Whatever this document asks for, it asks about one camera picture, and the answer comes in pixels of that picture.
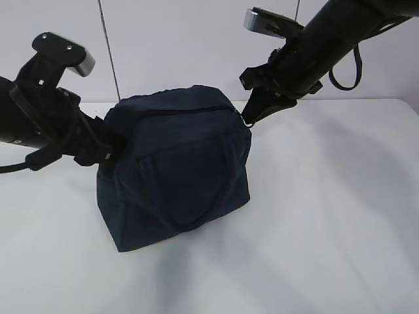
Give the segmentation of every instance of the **navy blue bag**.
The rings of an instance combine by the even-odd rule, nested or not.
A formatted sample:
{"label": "navy blue bag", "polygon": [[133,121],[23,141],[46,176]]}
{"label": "navy blue bag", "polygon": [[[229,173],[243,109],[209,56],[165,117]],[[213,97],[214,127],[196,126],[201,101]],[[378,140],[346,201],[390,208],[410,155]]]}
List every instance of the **navy blue bag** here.
{"label": "navy blue bag", "polygon": [[218,89],[134,96],[105,121],[129,138],[98,171],[98,205],[120,252],[197,229],[250,200],[251,132]]}

